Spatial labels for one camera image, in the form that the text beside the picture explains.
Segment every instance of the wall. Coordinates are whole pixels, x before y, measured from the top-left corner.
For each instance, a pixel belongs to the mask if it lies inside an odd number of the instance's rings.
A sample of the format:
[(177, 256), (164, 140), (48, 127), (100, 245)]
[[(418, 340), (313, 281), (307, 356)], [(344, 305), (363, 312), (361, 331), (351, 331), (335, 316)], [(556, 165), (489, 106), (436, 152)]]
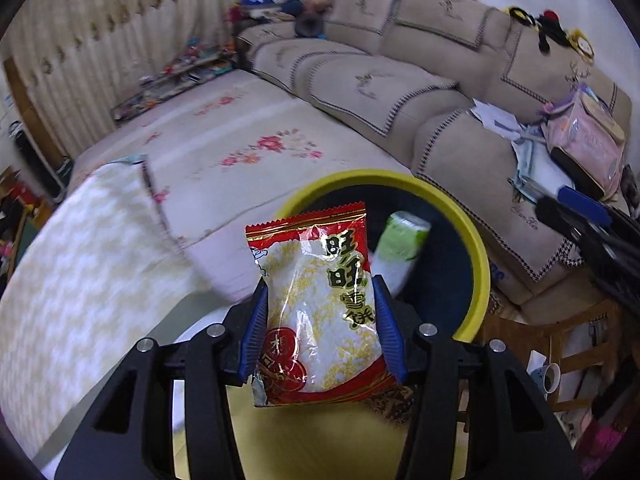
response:
[(518, 6), (537, 16), (553, 9), (564, 28), (580, 28), (596, 53), (596, 65), (634, 104), (632, 135), (626, 157), (640, 171), (640, 48), (610, 0), (481, 0), (505, 9)]
[(22, 161), (20, 154), (15, 149), (14, 142), (9, 138), (8, 130), (11, 123), (22, 120), (12, 100), (7, 99), (9, 95), (10, 90), (4, 76), (4, 70), (0, 67), (0, 173), (7, 166), (11, 166), (14, 170), (20, 170), (20, 177), (25, 184), (34, 193), (46, 196), (43, 187)]

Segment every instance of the sofa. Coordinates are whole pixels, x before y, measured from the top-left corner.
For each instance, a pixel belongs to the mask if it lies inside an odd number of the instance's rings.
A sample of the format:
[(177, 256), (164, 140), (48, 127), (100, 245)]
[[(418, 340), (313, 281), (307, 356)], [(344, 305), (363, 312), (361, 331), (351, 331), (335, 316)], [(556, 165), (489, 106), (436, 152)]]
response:
[(532, 123), (544, 103), (585, 81), (628, 135), (631, 100), (615, 82), (552, 41), (542, 54), (535, 30), (471, 0), (335, 0), (324, 28), (325, 40), (296, 38), (292, 23), (257, 25), (239, 35), (238, 49), (255, 74), (455, 199), (478, 227), (493, 283), (510, 301), (540, 304), (549, 295), (581, 310), (601, 299), (587, 273), (575, 272), (576, 248), (514, 197), (510, 142), (468, 110), (478, 99)]

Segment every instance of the trash bin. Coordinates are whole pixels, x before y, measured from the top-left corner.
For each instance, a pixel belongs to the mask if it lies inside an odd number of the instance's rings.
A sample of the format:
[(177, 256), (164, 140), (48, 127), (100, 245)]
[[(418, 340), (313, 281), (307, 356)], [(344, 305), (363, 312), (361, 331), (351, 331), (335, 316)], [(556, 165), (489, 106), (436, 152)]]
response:
[(395, 211), (408, 211), (431, 223), (398, 299), (413, 305), (424, 322), (470, 342), (480, 329), (489, 300), (489, 263), (472, 221), (443, 192), (393, 171), (344, 171), (300, 190), (280, 209), (278, 218), (359, 201), (367, 208), (370, 251), (376, 249), (386, 219)]

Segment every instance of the red and white snack wrapper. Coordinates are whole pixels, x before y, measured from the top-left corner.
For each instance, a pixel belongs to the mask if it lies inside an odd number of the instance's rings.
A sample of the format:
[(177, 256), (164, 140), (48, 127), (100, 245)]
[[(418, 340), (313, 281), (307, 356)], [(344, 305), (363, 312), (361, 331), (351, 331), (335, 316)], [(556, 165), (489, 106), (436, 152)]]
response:
[(248, 226), (269, 287), (256, 406), (347, 402), (392, 384), (376, 333), (362, 202)]

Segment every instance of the beige curtain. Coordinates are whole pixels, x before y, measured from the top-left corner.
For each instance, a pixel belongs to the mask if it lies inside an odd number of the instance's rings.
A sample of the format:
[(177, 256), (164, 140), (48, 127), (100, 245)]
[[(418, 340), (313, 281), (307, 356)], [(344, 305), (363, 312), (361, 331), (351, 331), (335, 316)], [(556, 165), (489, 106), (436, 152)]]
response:
[(58, 147), (71, 156), (116, 127), (113, 108), (193, 37), (224, 44), (238, 0), (27, 0), (6, 37)]

